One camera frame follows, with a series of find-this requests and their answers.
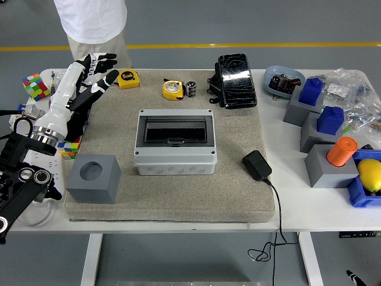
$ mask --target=small parts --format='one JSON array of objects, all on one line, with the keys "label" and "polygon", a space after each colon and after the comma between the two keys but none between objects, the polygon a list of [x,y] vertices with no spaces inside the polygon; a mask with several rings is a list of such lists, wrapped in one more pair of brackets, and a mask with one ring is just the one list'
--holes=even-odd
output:
[{"label": "small parts", "polygon": [[196,96],[196,87],[197,84],[195,82],[187,82],[186,83],[186,89],[185,89],[185,95],[189,98],[193,98]]},{"label": "small parts", "polygon": [[296,85],[301,84],[302,82],[300,79],[293,79],[292,77],[282,73],[274,74],[274,76],[271,78],[270,83],[268,84],[268,87],[276,91],[284,92],[285,94],[292,94]]}]

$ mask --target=white table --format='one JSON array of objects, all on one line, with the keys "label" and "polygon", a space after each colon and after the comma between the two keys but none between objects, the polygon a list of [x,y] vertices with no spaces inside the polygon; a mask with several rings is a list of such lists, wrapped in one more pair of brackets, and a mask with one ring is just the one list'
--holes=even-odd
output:
[{"label": "white table", "polygon": [[[45,83],[50,82],[52,70],[40,75]],[[310,232],[322,231],[379,231],[381,222],[373,217],[381,216],[380,207],[364,209],[352,207],[347,189],[314,189],[310,187],[304,165],[305,153],[299,152],[300,130],[283,122],[287,100],[273,100],[263,88],[265,70],[252,70],[257,92],[261,125],[266,145],[267,160],[273,173],[270,180],[277,188],[282,205],[283,231],[301,232],[300,243],[310,285],[323,285]],[[307,78],[325,74],[326,70],[300,70]],[[359,147],[371,144],[379,149],[379,142],[370,138],[354,136]],[[67,175],[72,162],[63,160]],[[38,220],[45,208],[30,206],[28,217]],[[63,201],[54,205],[48,220],[35,227],[15,223],[12,233],[90,233],[89,246],[100,249],[101,234],[113,233],[163,233],[163,232],[274,232],[279,228],[279,212],[267,223],[176,223],[176,222],[70,222],[63,208]],[[85,263],[83,285],[95,279],[97,257]]]}]

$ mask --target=gray block with hole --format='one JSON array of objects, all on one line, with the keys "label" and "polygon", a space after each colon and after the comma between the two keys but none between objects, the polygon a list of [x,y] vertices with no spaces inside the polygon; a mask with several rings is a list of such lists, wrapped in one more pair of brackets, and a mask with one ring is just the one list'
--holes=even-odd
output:
[{"label": "gray block with hole", "polygon": [[309,153],[315,144],[335,144],[343,136],[340,128],[335,135],[317,131],[320,114],[310,112],[300,131],[300,152]]},{"label": "gray block with hole", "polygon": [[323,107],[324,96],[322,94],[317,98],[315,106],[309,105],[303,102],[299,102],[300,93],[302,91],[302,87],[296,86],[290,101],[288,102],[285,116],[283,118],[284,122],[303,126],[307,116],[310,112],[320,114],[321,108]]},{"label": "gray block with hole", "polygon": [[342,167],[327,161],[327,153],[332,147],[333,144],[314,145],[304,159],[312,188],[346,188],[358,176],[352,157]]},{"label": "gray block with hole", "polygon": [[78,203],[115,204],[120,176],[114,155],[77,154],[66,189]]}]

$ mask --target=white shirt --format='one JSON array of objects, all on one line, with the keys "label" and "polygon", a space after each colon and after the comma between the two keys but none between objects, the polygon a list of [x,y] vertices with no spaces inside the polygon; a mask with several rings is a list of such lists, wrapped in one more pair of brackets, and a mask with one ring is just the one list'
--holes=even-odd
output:
[{"label": "white shirt", "polygon": [[105,43],[127,21],[124,0],[54,0],[66,34],[80,43]]}]

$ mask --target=electrical junction box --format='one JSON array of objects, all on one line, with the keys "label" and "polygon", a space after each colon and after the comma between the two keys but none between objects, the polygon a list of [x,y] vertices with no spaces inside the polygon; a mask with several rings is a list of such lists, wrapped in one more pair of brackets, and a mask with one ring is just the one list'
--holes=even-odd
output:
[{"label": "electrical junction box", "polygon": [[140,175],[213,174],[217,148],[212,110],[141,110],[134,154]]}]

